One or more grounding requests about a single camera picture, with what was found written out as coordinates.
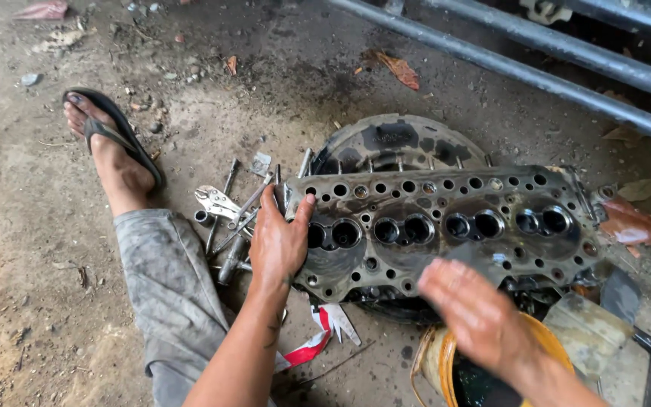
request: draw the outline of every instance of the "concrete floor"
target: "concrete floor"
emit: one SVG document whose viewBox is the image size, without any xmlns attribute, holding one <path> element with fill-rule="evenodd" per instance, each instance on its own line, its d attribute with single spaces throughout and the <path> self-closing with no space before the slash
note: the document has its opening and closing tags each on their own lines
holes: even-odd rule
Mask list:
<svg viewBox="0 0 651 407">
<path fill-rule="evenodd" d="M 89 35 L 60 56 L 31 48 L 61 23 L 10 21 L 27 3 L 0 2 L 0 405 L 151 404 L 112 219 L 91 158 L 68 134 L 61 114 L 61 92 L 68 86 L 102 89 L 123 107 L 147 96 L 163 101 L 168 114 L 160 134 L 147 131 L 155 109 L 127 113 L 141 129 L 143 145 L 162 152 L 158 164 L 169 183 L 153 204 L 185 214 L 197 209 L 197 186 L 223 183 L 232 156 L 249 162 L 257 151 L 270 154 L 287 176 L 297 170 L 305 148 L 320 147 L 336 129 L 334 121 L 346 125 L 393 112 L 443 121 L 492 153 L 496 164 L 573 164 L 585 170 L 590 188 L 651 178 L 651 139 L 635 149 L 603 141 L 601 135 L 613 128 L 604 117 L 322 2 L 179 6 L 168 0 L 167 10 L 141 19 L 138 30 L 119 2 L 99 1 L 86 22 Z M 90 0 L 70 3 L 86 13 Z M 529 63 L 543 60 L 429 9 L 411 7 L 408 15 Z M 64 24 L 73 27 L 71 20 Z M 111 24 L 119 24 L 115 35 Z M 178 33 L 185 43 L 174 41 Z M 406 88 L 387 69 L 354 76 L 360 53 L 369 48 L 407 60 L 420 75 L 421 90 Z M 218 55 L 238 56 L 237 76 L 225 73 Z M 193 57 L 207 75 L 188 84 L 182 78 Z M 563 64 L 552 69 L 592 88 L 609 86 Z M 44 74 L 42 82 L 18 85 L 28 72 Z M 178 79 L 165 79 L 168 72 Z M 242 201 L 257 182 L 254 175 L 239 174 L 234 198 Z M 638 207 L 651 214 L 651 199 Z M 608 256 L 642 287 L 637 324 L 651 332 L 651 248 L 640 251 L 635 259 L 616 244 Z M 53 265 L 66 261 L 86 267 L 91 288 L 80 287 L 76 269 Z M 227 293 L 233 308 L 246 285 L 244 276 Z M 353 306 L 344 309 L 360 338 L 375 344 L 305 388 L 296 385 L 355 350 L 351 343 L 331 342 L 312 363 L 276 377 L 278 404 L 416 405 L 408 347 L 417 347 L 418 329 Z M 291 296 L 288 311 L 282 352 L 317 330 L 301 295 Z M 31 330 L 23 344 L 14 345 L 10 337 L 26 327 Z M 629 344 L 604 375 L 606 398 L 614 405 L 641 405 L 645 374 L 646 354 Z M 443 403 L 424 380 L 417 386 L 429 404 Z"/>
</svg>

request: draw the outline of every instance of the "gray pants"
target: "gray pants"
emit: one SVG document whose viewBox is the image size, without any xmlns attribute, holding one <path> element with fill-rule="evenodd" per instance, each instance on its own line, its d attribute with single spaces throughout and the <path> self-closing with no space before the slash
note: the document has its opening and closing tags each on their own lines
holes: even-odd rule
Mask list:
<svg viewBox="0 0 651 407">
<path fill-rule="evenodd" d="M 114 226 L 155 406 L 180 407 L 229 328 L 200 238 L 167 209 L 127 212 Z"/>
</svg>

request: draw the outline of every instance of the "black flip-flop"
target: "black flip-flop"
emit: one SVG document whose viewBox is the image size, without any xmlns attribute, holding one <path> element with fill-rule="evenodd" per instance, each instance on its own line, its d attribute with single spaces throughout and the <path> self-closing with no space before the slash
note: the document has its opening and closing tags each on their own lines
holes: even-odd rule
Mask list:
<svg viewBox="0 0 651 407">
<path fill-rule="evenodd" d="M 90 99 L 90 101 L 92 101 L 92 104 L 109 115 L 117 125 L 117 129 L 112 129 L 97 119 L 94 119 L 92 117 L 87 118 L 83 131 L 85 140 L 87 142 L 87 148 L 89 149 L 90 153 L 92 153 L 92 147 L 90 146 L 90 139 L 92 138 L 92 135 L 102 134 L 103 136 L 112 139 L 124 147 L 124 151 L 127 152 L 128 156 L 131 156 L 132 159 L 140 163 L 140 165 L 146 168 L 147 171 L 152 173 L 152 176 L 155 178 L 155 186 L 152 188 L 152 191 L 160 189 L 164 183 L 162 174 L 158 170 L 155 163 L 150 159 L 149 154 L 147 154 L 145 149 L 142 148 L 140 142 L 138 141 L 138 138 L 135 137 L 134 131 L 132 130 L 127 117 L 124 115 L 124 113 L 122 113 L 122 111 L 119 109 L 119 107 L 117 107 L 112 99 L 104 96 L 102 93 L 97 92 L 96 90 L 87 88 L 69 88 L 64 92 L 64 95 L 62 97 L 62 104 L 68 101 L 71 103 L 71 101 L 67 98 L 67 95 L 69 95 L 71 92 L 78 93 Z"/>
</svg>

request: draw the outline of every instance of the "gray metal bar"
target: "gray metal bar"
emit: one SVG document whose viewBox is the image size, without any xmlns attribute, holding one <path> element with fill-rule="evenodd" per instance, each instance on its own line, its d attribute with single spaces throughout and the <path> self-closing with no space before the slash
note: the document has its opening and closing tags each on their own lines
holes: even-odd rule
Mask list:
<svg viewBox="0 0 651 407">
<path fill-rule="evenodd" d="M 628 123 L 639 132 L 651 136 L 651 113 L 511 60 L 503 55 L 459 40 L 423 24 L 415 23 L 403 17 L 393 16 L 382 9 L 359 0 L 328 0 L 328 2 L 371 23 L 382 25 L 391 31 L 446 52 L 460 60 L 471 62 L 484 69 L 489 69 L 546 90 L 549 93 L 554 93 L 595 112 L 604 113 L 618 122 Z"/>
<path fill-rule="evenodd" d="M 630 32 L 651 31 L 651 6 L 637 0 L 555 0 L 579 14 Z"/>
<path fill-rule="evenodd" d="M 512 40 L 651 93 L 651 66 L 473 0 L 425 0 Z"/>
</svg>

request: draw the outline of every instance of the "yellow container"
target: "yellow container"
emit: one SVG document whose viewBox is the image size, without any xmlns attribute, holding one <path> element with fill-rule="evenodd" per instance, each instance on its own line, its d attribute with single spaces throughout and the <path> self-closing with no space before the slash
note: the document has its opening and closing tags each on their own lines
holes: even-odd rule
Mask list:
<svg viewBox="0 0 651 407">
<path fill-rule="evenodd" d="M 574 367 L 569 360 L 564 347 L 554 334 L 537 319 L 528 314 L 521 314 L 537 338 L 541 346 L 555 358 L 562 366 L 574 374 Z M 411 386 L 414 377 L 421 372 L 431 387 L 436 389 L 448 407 L 458 407 L 456 393 L 454 392 L 454 359 L 457 352 L 457 341 L 454 334 L 447 327 L 431 327 L 421 339 L 421 345 L 417 353 L 414 365 L 411 368 Z M 424 405 L 421 397 L 416 391 L 421 405 Z M 524 400 L 521 407 L 532 407 L 528 400 Z"/>
</svg>

